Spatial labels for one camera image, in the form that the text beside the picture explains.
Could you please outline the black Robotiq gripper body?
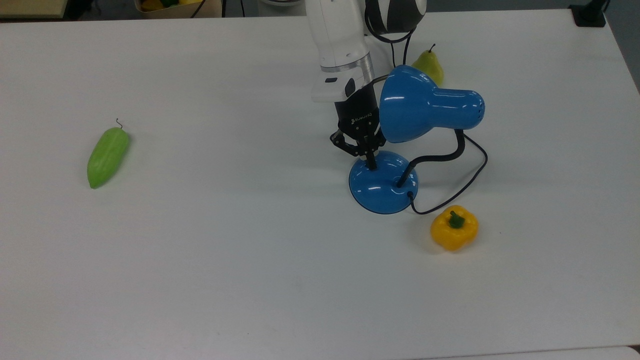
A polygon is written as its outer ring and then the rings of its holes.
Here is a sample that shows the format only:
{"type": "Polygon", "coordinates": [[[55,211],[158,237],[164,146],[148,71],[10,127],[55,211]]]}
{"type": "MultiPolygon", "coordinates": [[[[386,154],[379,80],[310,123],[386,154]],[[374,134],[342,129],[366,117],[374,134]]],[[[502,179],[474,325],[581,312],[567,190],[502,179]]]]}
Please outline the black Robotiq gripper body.
{"type": "Polygon", "coordinates": [[[384,139],[380,127],[380,110],[374,83],[357,90],[346,101],[334,103],[338,118],[338,130],[334,137],[348,136],[361,139],[375,136],[384,139]]]}

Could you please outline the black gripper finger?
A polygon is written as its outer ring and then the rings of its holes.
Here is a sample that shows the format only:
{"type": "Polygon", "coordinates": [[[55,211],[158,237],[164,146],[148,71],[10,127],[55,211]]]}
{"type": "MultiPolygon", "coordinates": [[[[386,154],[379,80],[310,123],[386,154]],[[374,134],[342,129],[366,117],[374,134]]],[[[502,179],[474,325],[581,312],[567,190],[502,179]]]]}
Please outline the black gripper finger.
{"type": "Polygon", "coordinates": [[[374,169],[374,132],[355,130],[355,144],[346,141],[342,130],[334,132],[330,137],[331,143],[344,152],[364,160],[368,169],[374,169]]]}
{"type": "Polygon", "coordinates": [[[371,170],[377,170],[376,156],[379,148],[386,144],[386,137],[382,132],[370,133],[366,136],[366,166],[371,170]]]}

